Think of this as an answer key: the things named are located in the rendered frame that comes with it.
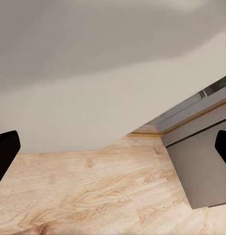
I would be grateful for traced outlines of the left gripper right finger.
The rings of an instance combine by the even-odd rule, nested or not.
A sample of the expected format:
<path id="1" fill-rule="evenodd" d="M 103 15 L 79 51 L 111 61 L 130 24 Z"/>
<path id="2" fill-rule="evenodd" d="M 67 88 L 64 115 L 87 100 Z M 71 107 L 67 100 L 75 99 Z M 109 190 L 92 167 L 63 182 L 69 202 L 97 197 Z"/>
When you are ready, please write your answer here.
<path id="1" fill-rule="evenodd" d="M 220 130 L 215 141 L 215 148 L 226 163 L 226 131 Z"/>

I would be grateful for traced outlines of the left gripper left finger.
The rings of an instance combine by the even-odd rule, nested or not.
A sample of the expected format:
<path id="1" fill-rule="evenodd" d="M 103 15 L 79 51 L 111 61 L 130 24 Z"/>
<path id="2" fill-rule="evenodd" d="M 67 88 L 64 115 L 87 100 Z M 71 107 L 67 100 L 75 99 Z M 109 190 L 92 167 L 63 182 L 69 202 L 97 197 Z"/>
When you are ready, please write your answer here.
<path id="1" fill-rule="evenodd" d="M 0 134 L 0 181 L 21 149 L 16 130 Z"/>

